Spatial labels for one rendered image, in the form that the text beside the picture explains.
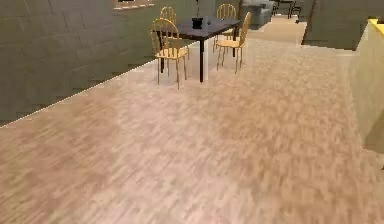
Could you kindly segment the black potted houseplant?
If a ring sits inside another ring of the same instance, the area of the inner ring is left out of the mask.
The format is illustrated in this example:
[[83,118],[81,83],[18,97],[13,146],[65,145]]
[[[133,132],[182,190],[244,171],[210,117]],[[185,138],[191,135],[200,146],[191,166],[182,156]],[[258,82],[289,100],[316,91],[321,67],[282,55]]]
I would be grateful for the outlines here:
[[196,16],[192,18],[192,28],[201,29],[203,24],[203,18],[200,16],[199,0],[195,0],[197,5]]

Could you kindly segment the grey sofa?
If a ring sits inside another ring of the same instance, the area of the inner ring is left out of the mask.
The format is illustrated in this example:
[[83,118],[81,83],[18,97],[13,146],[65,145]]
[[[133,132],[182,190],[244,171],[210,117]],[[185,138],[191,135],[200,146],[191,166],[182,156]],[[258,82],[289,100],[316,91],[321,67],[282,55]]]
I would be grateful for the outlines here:
[[257,30],[271,21],[274,1],[271,0],[243,0],[241,5],[241,18],[251,13],[249,28]]

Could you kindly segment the framed wall picture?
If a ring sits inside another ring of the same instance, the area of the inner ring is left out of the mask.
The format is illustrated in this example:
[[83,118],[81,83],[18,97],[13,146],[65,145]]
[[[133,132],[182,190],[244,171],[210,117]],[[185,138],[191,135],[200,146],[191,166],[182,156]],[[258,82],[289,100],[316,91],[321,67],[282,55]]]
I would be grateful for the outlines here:
[[131,10],[152,7],[153,0],[113,0],[114,10]]

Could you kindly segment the yellow topped counter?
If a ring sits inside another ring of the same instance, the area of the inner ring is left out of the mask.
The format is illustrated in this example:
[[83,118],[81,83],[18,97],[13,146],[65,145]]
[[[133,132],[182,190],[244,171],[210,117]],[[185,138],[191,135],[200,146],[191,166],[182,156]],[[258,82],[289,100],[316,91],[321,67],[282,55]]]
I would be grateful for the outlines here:
[[369,18],[352,62],[350,85],[363,146],[384,154],[384,23]]

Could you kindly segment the dark distant chair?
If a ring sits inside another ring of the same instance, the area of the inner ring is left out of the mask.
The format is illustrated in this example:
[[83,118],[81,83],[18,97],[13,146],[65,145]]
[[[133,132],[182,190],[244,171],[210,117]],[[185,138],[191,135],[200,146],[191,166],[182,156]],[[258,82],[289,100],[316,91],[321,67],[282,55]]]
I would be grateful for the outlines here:
[[304,0],[294,0],[290,4],[288,17],[291,18],[293,16],[293,13],[296,12],[297,15],[301,14],[302,6],[303,6]]

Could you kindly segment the dark wooden dining table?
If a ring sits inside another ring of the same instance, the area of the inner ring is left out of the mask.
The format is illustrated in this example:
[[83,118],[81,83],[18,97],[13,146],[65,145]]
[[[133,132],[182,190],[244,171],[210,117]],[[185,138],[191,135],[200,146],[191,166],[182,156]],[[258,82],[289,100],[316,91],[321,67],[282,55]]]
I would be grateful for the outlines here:
[[230,28],[234,28],[235,31],[240,27],[241,20],[221,20],[215,17],[203,17],[203,24],[201,29],[192,28],[192,19],[183,20],[175,24],[179,36],[182,39],[198,41],[200,46],[200,82],[204,81],[204,50],[205,42],[216,36],[217,34],[222,33]]

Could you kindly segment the yellow wooden chair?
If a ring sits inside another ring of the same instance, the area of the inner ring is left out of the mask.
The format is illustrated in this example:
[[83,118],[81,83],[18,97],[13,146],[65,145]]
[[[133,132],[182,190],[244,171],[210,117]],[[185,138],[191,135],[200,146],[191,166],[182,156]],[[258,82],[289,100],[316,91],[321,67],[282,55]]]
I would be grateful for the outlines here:
[[176,25],[165,18],[157,18],[151,24],[151,44],[154,57],[158,61],[158,70],[161,70],[161,60],[175,62],[177,87],[180,87],[179,63],[183,60],[183,69],[186,69],[188,50],[181,47],[181,38]]
[[[216,17],[221,20],[228,20],[228,19],[234,20],[236,18],[236,15],[237,15],[237,12],[235,7],[229,3],[221,4],[216,11]],[[230,28],[226,31],[223,31],[220,34],[217,34],[213,40],[213,50],[217,49],[216,43],[219,40],[220,36],[225,36],[227,40],[232,40],[234,35],[235,35],[234,28]]]
[[247,38],[251,17],[252,13],[248,12],[241,27],[241,32],[238,40],[218,40],[216,42],[216,45],[219,47],[219,54],[221,55],[224,55],[224,50],[227,48],[232,48],[236,51],[235,71],[238,71],[238,68],[242,65],[243,47]]
[[176,20],[177,20],[177,16],[176,16],[176,12],[175,10],[170,7],[170,6],[165,6],[161,9],[161,12],[160,12],[160,17],[161,18],[165,18],[165,19],[168,19],[169,21],[171,21],[173,24],[176,23]]

